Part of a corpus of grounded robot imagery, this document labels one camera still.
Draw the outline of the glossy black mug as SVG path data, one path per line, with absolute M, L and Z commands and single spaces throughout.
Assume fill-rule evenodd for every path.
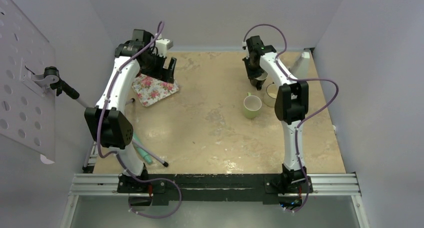
M 268 74 L 264 72 L 258 77 L 249 78 L 249 82 L 253 87 L 256 88 L 257 91 L 260 91 L 267 78 L 268 78 Z

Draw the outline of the beige cream mug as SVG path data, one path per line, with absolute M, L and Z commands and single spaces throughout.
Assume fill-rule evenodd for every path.
M 278 96 L 278 86 L 275 83 L 269 84 L 263 95 L 263 103 L 271 108 L 275 107 L 276 99 Z

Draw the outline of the light green mug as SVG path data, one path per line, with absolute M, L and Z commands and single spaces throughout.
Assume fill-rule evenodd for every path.
M 247 119 L 256 118 L 261 112 L 262 105 L 262 100 L 258 96 L 248 92 L 243 100 L 244 117 Z

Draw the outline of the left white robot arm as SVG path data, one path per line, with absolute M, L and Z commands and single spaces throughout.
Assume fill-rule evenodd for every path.
M 173 41 L 135 29 L 132 38 L 115 50 L 114 68 L 108 84 L 94 107 L 85 109 L 84 118 L 100 158 L 117 157 L 123 166 L 118 193 L 150 193 L 165 182 L 149 178 L 146 165 L 136 148 L 146 150 L 136 140 L 134 128 L 125 115 L 128 93 L 134 90 L 143 107 L 149 107 L 179 91 L 174 78 L 176 58 L 165 65 Z

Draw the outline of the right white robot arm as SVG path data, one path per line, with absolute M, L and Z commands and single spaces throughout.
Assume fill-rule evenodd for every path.
M 268 181 L 281 194 L 296 193 L 307 184 L 303 158 L 303 121 L 309 110 L 309 85 L 299 81 L 282 63 L 272 45 L 264 45 L 260 36 L 243 41 L 243 58 L 247 77 L 252 86 L 261 89 L 267 78 L 276 85 L 274 112 L 281 122 L 284 135 L 284 161 L 278 178 Z

